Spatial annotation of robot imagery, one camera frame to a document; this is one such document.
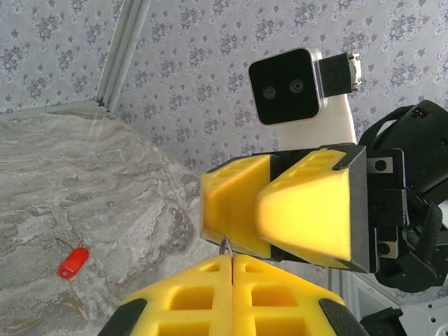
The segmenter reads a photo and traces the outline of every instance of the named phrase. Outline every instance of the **metal screw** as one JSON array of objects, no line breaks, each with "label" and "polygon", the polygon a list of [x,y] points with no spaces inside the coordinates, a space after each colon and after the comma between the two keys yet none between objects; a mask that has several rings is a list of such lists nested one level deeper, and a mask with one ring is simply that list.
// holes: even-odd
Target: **metal screw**
[{"label": "metal screw", "polygon": [[383,172],[387,168],[387,163],[384,160],[378,160],[375,162],[375,169],[379,172]]},{"label": "metal screw", "polygon": [[389,254],[391,252],[391,248],[389,245],[385,243],[378,244],[378,252],[380,252],[383,255]]}]

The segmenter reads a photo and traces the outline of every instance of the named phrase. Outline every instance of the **floral wallpaper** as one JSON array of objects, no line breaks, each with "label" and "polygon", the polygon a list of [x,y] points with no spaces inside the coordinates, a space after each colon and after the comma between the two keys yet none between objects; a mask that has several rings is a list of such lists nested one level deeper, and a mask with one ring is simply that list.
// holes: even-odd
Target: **floral wallpaper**
[{"label": "floral wallpaper", "polygon": [[448,0],[153,0],[115,112],[197,174],[276,148],[249,65],[298,46],[361,54],[358,135],[404,104],[448,108]]},{"label": "floral wallpaper", "polygon": [[0,0],[0,113],[95,98],[123,0]]}]

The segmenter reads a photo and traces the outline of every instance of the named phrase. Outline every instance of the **marble floor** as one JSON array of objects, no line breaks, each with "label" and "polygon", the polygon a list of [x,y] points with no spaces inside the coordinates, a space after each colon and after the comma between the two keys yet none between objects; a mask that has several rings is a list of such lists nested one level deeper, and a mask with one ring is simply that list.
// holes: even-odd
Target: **marble floor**
[{"label": "marble floor", "polygon": [[[132,291],[217,254],[198,182],[94,103],[0,120],[0,335],[95,335]],[[70,280],[57,237],[90,250]]]}]

